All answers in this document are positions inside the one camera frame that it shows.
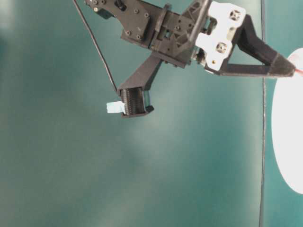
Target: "teal background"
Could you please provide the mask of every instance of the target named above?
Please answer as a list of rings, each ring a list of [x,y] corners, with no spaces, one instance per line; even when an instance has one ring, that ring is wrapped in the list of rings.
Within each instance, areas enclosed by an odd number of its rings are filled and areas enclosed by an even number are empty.
[[[245,7],[261,36],[259,0],[225,2]],[[191,1],[170,3],[181,13]],[[258,226],[262,79],[163,65],[156,110],[121,119],[106,113],[118,99],[71,0],[0,5],[1,226]],[[122,83],[149,51],[81,7]]]
[[[265,0],[266,40],[286,57],[303,47],[302,9],[303,1],[299,0]],[[271,111],[275,84],[276,80],[266,80],[267,133],[263,226],[299,227],[303,226],[303,196],[292,191],[282,178],[273,150]]]

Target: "white disc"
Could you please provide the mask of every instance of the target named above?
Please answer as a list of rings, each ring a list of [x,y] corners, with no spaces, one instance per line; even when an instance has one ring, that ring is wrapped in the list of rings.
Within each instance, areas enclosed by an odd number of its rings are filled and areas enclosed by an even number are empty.
[[[289,56],[303,72],[303,48]],[[286,183],[303,194],[303,74],[278,79],[272,109],[273,145],[280,172]]]

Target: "small light blue object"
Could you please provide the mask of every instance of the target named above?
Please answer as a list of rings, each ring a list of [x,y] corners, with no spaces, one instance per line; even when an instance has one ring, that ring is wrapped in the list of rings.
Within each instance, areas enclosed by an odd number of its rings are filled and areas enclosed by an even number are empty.
[[[107,103],[107,113],[108,114],[117,114],[124,113],[125,114],[125,104],[121,101],[114,103]]]

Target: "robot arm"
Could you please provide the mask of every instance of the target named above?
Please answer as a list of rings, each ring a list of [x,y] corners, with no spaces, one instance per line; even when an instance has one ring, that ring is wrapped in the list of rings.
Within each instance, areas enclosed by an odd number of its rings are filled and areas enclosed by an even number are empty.
[[[246,10],[233,4],[194,0],[181,14],[142,0],[85,0],[95,13],[117,18],[121,38],[152,51],[118,89],[123,117],[150,113],[149,90],[161,63],[185,68],[192,60],[224,76],[291,77],[295,66],[271,49],[255,32]],[[264,65],[229,64],[235,45]]]

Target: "black cable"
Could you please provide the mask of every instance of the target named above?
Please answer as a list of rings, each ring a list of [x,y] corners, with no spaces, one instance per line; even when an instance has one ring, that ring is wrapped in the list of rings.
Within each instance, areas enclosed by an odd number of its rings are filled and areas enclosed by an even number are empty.
[[[93,32],[91,31],[90,26],[89,26],[89,24],[87,23],[87,21],[86,21],[84,15],[83,15],[83,13],[82,13],[82,11],[81,11],[79,5],[77,4],[76,0],[72,0],[72,1],[73,1],[74,5],[75,5],[75,7],[76,7],[76,9],[77,9],[77,11],[78,11],[80,17],[81,17],[81,19],[82,19],[82,21],[83,21],[83,23],[84,23],[86,29],[87,29],[88,32],[89,32],[89,35],[90,35],[90,37],[91,37],[91,39],[92,39],[92,41],[93,41],[93,43],[94,43],[94,46],[95,46],[96,50],[98,51],[98,54],[99,54],[100,59],[103,61],[104,67],[105,67],[106,72],[107,72],[108,77],[109,77],[109,80],[110,80],[111,84],[113,85],[115,92],[118,94],[118,90],[117,90],[117,87],[116,87],[115,82],[114,82],[114,80],[113,80],[113,76],[112,76],[112,74],[111,74],[111,72],[110,72],[110,70],[109,70],[109,67],[108,67],[108,65],[107,65],[107,62],[106,62],[106,60],[105,60],[105,58],[104,58],[104,56],[103,56],[103,54],[102,54],[102,52],[101,52],[101,50],[100,50],[100,47],[99,47],[99,45],[98,45],[98,43],[97,43],[97,41],[96,41],[96,38],[95,38]]]

